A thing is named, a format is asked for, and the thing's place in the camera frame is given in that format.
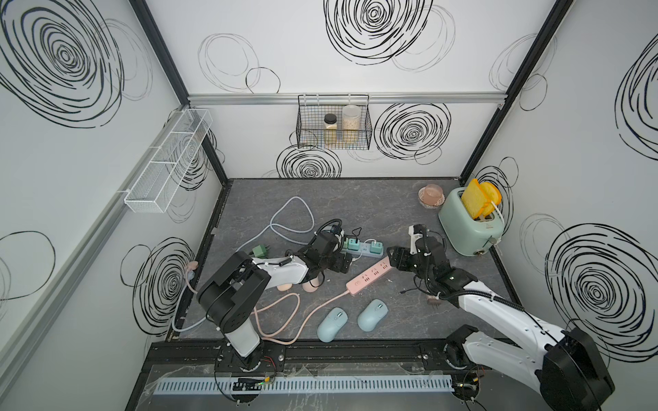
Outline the pink charger plug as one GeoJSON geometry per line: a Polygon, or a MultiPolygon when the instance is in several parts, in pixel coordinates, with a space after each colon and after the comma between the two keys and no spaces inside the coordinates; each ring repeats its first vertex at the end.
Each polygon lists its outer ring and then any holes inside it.
{"type": "Polygon", "coordinates": [[[440,306],[442,303],[442,300],[438,298],[438,296],[428,296],[427,297],[427,303],[430,306],[440,306]]]}

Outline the pink power strip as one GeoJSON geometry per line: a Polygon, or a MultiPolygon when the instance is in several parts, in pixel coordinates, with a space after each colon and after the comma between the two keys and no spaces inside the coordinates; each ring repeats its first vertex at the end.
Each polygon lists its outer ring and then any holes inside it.
{"type": "Polygon", "coordinates": [[[355,296],[366,289],[366,287],[373,284],[376,280],[384,277],[391,269],[390,260],[388,257],[385,257],[366,271],[351,279],[351,281],[346,284],[346,289],[351,295],[355,296]]]}

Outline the green charger plug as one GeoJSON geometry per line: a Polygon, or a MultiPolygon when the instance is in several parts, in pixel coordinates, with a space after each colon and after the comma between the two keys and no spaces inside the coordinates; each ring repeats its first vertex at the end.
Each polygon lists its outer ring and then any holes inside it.
{"type": "Polygon", "coordinates": [[[252,248],[251,254],[257,259],[267,259],[269,255],[269,246],[259,244],[252,248]]]}

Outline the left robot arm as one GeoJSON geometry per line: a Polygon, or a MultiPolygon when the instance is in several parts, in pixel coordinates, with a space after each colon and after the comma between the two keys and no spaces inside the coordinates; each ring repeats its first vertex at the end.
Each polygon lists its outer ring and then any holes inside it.
{"type": "Polygon", "coordinates": [[[261,346],[251,315],[263,293],[297,284],[314,292],[325,282],[327,271],[349,271],[352,258],[343,246],[343,222],[331,219],[308,243],[283,257],[260,259],[238,251],[200,288],[197,301],[234,351],[249,359],[261,346]]]}

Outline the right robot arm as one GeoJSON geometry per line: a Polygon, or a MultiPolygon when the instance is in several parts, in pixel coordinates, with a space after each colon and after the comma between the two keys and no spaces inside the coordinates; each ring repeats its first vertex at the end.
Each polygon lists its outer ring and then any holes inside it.
{"type": "Polygon", "coordinates": [[[486,366],[539,393],[553,410],[600,410],[615,391],[594,339],[565,330],[497,295],[476,276],[451,265],[443,241],[416,224],[409,247],[387,248],[392,267],[411,272],[424,291],[471,313],[508,337],[502,342],[463,325],[446,339],[443,356],[454,369],[486,366]]]}

